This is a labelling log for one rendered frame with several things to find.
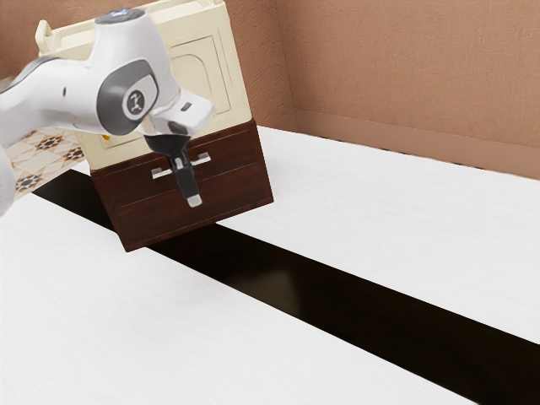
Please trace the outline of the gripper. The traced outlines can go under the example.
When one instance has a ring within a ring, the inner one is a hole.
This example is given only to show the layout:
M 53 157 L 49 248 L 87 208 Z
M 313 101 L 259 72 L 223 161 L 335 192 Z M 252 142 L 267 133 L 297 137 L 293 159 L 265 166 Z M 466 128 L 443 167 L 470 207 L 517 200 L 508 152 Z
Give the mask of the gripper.
M 186 146 L 190 137 L 179 134 L 145 136 L 148 147 L 155 153 L 169 157 L 170 168 L 181 195 L 191 208 L 202 204 L 192 163 L 187 157 Z

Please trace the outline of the dark wooden drawer cabinet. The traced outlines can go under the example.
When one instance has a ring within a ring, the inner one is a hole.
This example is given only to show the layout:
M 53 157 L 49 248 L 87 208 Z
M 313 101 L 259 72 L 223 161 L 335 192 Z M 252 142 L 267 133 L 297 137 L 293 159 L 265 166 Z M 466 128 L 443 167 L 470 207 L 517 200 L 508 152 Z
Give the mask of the dark wooden drawer cabinet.
M 144 154 L 92 170 L 126 251 L 273 202 L 255 121 L 186 141 L 167 135 Z

